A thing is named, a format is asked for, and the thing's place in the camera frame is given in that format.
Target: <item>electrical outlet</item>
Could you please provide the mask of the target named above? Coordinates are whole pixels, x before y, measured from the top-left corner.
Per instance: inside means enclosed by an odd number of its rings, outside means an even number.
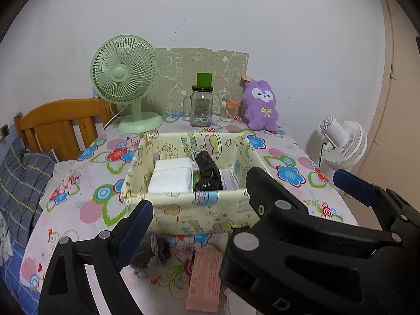
[[[7,124],[5,124],[3,127],[1,127],[0,133],[1,133],[2,138],[5,138],[7,135],[9,135],[10,134],[9,126]]]

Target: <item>tag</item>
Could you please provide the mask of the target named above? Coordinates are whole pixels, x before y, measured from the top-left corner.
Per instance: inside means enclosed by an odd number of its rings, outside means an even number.
[[[219,308],[221,252],[199,250],[195,252],[190,289],[186,298],[187,310],[217,312]]]
[[[247,76],[245,73],[242,73],[241,77],[244,81],[247,81],[247,82],[252,82],[253,81],[253,79],[251,77]]]

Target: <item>storage box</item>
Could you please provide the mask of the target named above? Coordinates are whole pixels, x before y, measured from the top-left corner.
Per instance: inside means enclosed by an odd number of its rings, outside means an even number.
[[[207,150],[219,168],[234,169],[242,189],[194,193],[147,193],[157,160],[189,157]],[[153,204],[150,230],[161,234],[228,232],[253,225],[246,174],[253,166],[268,172],[249,140],[238,133],[149,133],[140,142],[121,191],[128,212],[142,199]]]

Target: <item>beige door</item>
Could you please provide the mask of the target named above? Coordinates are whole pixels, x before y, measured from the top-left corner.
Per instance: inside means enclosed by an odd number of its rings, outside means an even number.
[[[396,191],[420,211],[420,55],[418,34],[395,0],[384,0],[384,84],[369,131],[370,146],[353,173]],[[371,208],[344,197],[359,225],[379,228]]]

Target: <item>wooden bed frame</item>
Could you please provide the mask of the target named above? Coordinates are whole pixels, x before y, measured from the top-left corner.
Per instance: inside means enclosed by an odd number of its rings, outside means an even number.
[[[111,104],[111,108],[115,114],[115,104]],[[87,148],[98,137],[93,120],[96,116],[100,116],[103,125],[112,118],[110,104],[93,97],[47,103],[24,117],[16,115],[14,121],[17,133],[27,147],[36,152],[54,149],[60,160],[66,161],[75,160],[82,154],[71,121],[75,120],[79,126]]]

